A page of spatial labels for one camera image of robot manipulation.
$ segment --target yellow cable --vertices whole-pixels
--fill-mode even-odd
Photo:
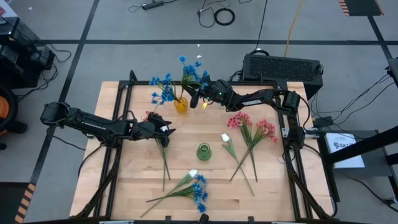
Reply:
[[[290,35],[292,34],[293,26],[294,26],[294,24],[296,23],[297,16],[299,15],[299,12],[300,12],[300,10],[301,10],[301,7],[303,6],[303,3],[304,3],[304,0],[301,0],[301,1],[300,1],[300,5],[298,6],[298,10],[297,10],[297,12],[296,12],[296,15],[294,16],[293,23],[292,23],[292,25],[290,26],[289,35],[287,36],[286,49],[285,49],[284,57],[286,57],[287,49],[289,48]]]

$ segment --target gray floor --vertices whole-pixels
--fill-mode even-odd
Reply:
[[[79,40],[94,0],[13,0],[11,7],[21,19],[42,39]],[[186,40],[186,39],[251,39],[257,38],[261,24],[263,0],[238,4],[231,0],[236,21],[228,27],[215,25],[202,28],[196,12],[203,1],[179,0],[173,4],[150,11],[127,11],[129,6],[140,5],[145,0],[101,0],[88,33],[88,40]],[[398,15],[394,0],[379,0],[385,16],[375,17],[386,40],[398,40]],[[299,1],[269,0],[261,39],[285,40]],[[202,16],[203,23],[211,22],[209,15]],[[338,0],[305,0],[297,19],[292,40],[377,40],[366,17],[346,17]],[[57,44],[58,49],[75,53],[77,45]],[[66,102],[93,113],[101,82],[125,80],[133,69],[139,80],[167,72],[178,79],[181,66],[179,55],[196,60],[213,78],[228,78],[241,68],[244,54],[253,49],[252,44],[155,44],[116,45],[86,44],[76,66]],[[271,55],[283,56],[284,45],[260,45]],[[389,46],[393,57],[398,56],[398,46]],[[324,86],[319,91],[320,111],[340,110],[352,98],[371,86],[385,74],[386,58],[378,45],[291,45],[289,57],[317,59],[325,68]],[[29,125],[23,135],[7,135],[9,148],[0,152],[0,181],[28,182],[39,155],[46,127],[39,121],[43,105],[58,100],[72,59],[57,63],[58,78],[49,88],[37,91],[21,102],[19,119]],[[357,102],[359,108],[366,104],[384,86],[372,89]],[[398,90],[392,86],[365,110],[353,114],[341,127],[345,129],[378,129],[394,127],[398,119],[395,102]],[[65,128],[55,135],[84,147],[86,138],[77,131]],[[395,153],[395,145],[388,152]],[[77,170],[83,152],[54,139],[50,145],[36,191],[29,207],[26,222],[66,218],[69,215],[77,182]],[[382,197],[393,193],[386,178],[362,178]],[[394,223],[396,213],[386,208],[365,188],[337,175],[341,194],[337,217],[351,222]]]

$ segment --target pink flower bouquet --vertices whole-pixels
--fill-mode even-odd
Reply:
[[[257,172],[256,172],[256,165],[254,162],[254,154],[253,148],[256,146],[262,139],[270,139],[272,142],[277,143],[278,139],[275,137],[275,130],[276,127],[272,123],[268,122],[266,119],[261,120],[256,124],[257,130],[254,136],[252,135],[252,127],[253,123],[251,122],[250,116],[246,113],[238,112],[235,116],[232,116],[227,120],[227,126],[230,128],[239,128],[241,130],[244,142],[248,147],[248,151],[244,155],[242,161],[239,163],[238,168],[235,170],[235,173],[231,177],[229,181],[232,181],[233,177],[243,164],[244,160],[250,154],[254,175],[256,177],[257,182]]]

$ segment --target white paper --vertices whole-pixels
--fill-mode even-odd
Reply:
[[[328,146],[329,153],[339,151],[347,146],[355,144],[355,138],[352,134],[348,133],[327,133],[326,134],[326,144]],[[333,165],[334,168],[363,168],[365,164],[363,163],[362,156],[355,156],[344,161],[336,162]]]

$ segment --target bouquet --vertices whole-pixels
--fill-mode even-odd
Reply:
[[[152,80],[149,81],[149,85],[156,85],[162,90],[161,94],[158,94],[157,92],[152,93],[151,103],[157,105],[156,108],[159,105],[164,105],[165,102],[174,100],[180,101],[180,99],[177,97],[175,83],[172,80],[172,75],[170,73],[166,74],[163,80],[161,80],[159,77],[152,77]]]
[[[183,55],[180,56],[179,58],[180,63],[183,65],[183,75],[182,75],[182,79],[181,79],[181,85],[183,87],[193,87],[195,88],[195,86],[200,86],[200,88],[202,90],[204,90],[208,84],[207,83],[200,83],[202,81],[202,79],[204,78],[208,78],[209,77],[209,73],[207,70],[205,70],[203,72],[202,77],[199,77],[197,74],[197,68],[199,68],[201,66],[201,62],[195,61],[195,63],[193,65],[185,65],[185,62],[187,61],[187,58]]]
[[[144,118],[144,121],[148,120],[149,116],[153,116],[153,115],[157,115],[155,112],[149,112],[146,111],[146,117]],[[162,156],[163,159],[163,188],[162,190],[164,191],[164,185],[165,185],[165,172],[167,171],[167,176],[170,179],[170,173],[169,173],[169,168],[167,167],[167,161],[166,161],[166,152],[167,152],[167,148],[163,147],[162,143],[160,142],[160,139],[155,139],[156,141],[156,145],[159,148],[160,151],[160,155]]]
[[[223,139],[223,142],[227,142],[228,143],[228,145],[223,145],[223,147],[231,154],[232,157],[234,157],[234,159],[236,160],[236,162],[239,165],[239,161],[238,161],[238,158],[236,157],[235,149],[234,149],[234,146],[232,144],[232,139],[226,133],[222,134],[221,138]],[[243,171],[241,166],[239,166],[239,168],[241,169],[241,171],[243,173],[244,179],[248,183],[248,186],[250,188],[251,194],[253,194],[253,196],[254,196],[253,189],[250,186],[250,183],[248,181],[248,178],[246,177],[246,174],[244,173],[244,171]]]
[[[227,126],[230,128],[235,128],[239,127],[241,130],[244,142],[246,143],[248,147],[248,151],[244,155],[242,161],[239,163],[238,168],[235,170],[235,173],[232,175],[231,179],[229,181],[232,181],[234,178],[235,174],[243,164],[244,160],[247,158],[247,156],[250,154],[252,163],[253,163],[253,169],[254,169],[254,175],[256,177],[256,182],[257,182],[257,172],[256,172],[256,165],[254,162],[254,154],[253,154],[253,148],[256,146],[262,139],[270,139],[272,142],[277,143],[278,139],[275,137],[275,125],[272,123],[268,122],[266,119],[261,120],[260,122],[257,123],[257,130],[254,136],[252,136],[252,122],[250,120],[250,116],[246,113],[239,112],[235,116],[232,116],[229,118],[227,121]]]
[[[178,192],[171,193],[164,197],[149,200],[147,202],[153,202],[166,197],[186,197],[192,199],[196,203],[199,212],[203,213],[206,211],[205,202],[207,201],[208,197],[208,193],[206,192],[207,180],[203,175],[197,175],[195,179],[197,181],[189,187],[186,187],[182,190],[179,190]]]
[[[165,198],[167,197],[188,197],[188,198],[192,198],[195,203],[197,204],[197,208],[199,209],[200,212],[205,212],[206,211],[206,207],[205,205],[201,202],[206,202],[207,200],[207,192],[204,191],[204,189],[206,188],[206,184],[207,184],[207,180],[204,178],[204,176],[202,175],[197,175],[197,170],[191,170],[183,179],[180,180],[180,182],[166,195],[164,195],[161,198],[156,198],[147,202],[151,202],[154,200],[157,200],[157,202],[151,206],[151,208],[149,208],[146,212],[144,212],[140,218],[142,218],[145,214],[147,214],[149,211],[151,211],[156,205],[158,205],[161,201],[163,201]],[[197,180],[194,184],[192,184],[191,186],[182,189],[178,192],[174,192],[174,190],[176,190],[177,188],[185,185],[185,184],[189,184],[193,179]]]

